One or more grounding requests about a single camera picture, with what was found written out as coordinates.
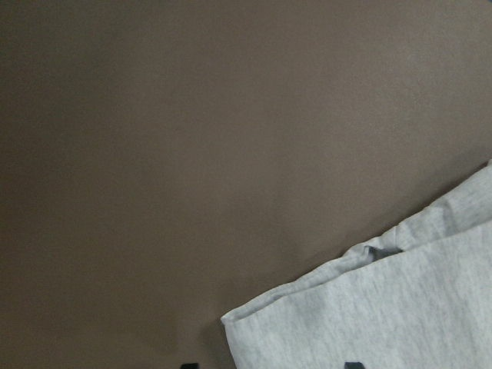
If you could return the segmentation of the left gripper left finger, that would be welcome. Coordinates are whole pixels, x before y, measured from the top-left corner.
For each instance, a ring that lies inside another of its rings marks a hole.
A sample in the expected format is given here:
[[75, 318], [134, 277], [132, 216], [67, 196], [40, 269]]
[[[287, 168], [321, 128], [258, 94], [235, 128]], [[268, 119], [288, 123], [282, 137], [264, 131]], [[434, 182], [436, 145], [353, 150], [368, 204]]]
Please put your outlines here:
[[181, 365], [181, 369], [198, 369], [198, 363], [184, 363]]

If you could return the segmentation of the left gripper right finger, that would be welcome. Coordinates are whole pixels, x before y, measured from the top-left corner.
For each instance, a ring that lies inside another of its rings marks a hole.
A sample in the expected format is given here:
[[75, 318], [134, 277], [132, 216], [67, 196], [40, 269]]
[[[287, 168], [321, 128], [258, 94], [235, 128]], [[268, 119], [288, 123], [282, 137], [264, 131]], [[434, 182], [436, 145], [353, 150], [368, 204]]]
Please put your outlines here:
[[362, 363], [347, 361], [344, 363], [344, 369], [362, 369]]

